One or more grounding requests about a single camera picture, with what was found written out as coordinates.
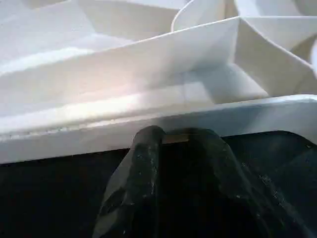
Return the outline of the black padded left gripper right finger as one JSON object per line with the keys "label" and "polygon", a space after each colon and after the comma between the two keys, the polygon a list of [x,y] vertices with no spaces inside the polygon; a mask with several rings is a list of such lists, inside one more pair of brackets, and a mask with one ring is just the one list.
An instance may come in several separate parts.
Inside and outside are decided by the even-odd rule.
{"label": "black padded left gripper right finger", "polygon": [[268,178],[209,129],[168,133],[162,148],[163,238],[303,238],[304,225]]}

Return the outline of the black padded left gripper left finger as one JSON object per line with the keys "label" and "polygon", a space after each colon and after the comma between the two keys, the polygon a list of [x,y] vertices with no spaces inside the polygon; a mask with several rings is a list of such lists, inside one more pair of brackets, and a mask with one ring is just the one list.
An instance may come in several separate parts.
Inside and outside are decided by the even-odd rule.
{"label": "black padded left gripper left finger", "polygon": [[159,156],[164,136],[164,130],[155,125],[136,133],[105,188],[93,237],[158,236]]}

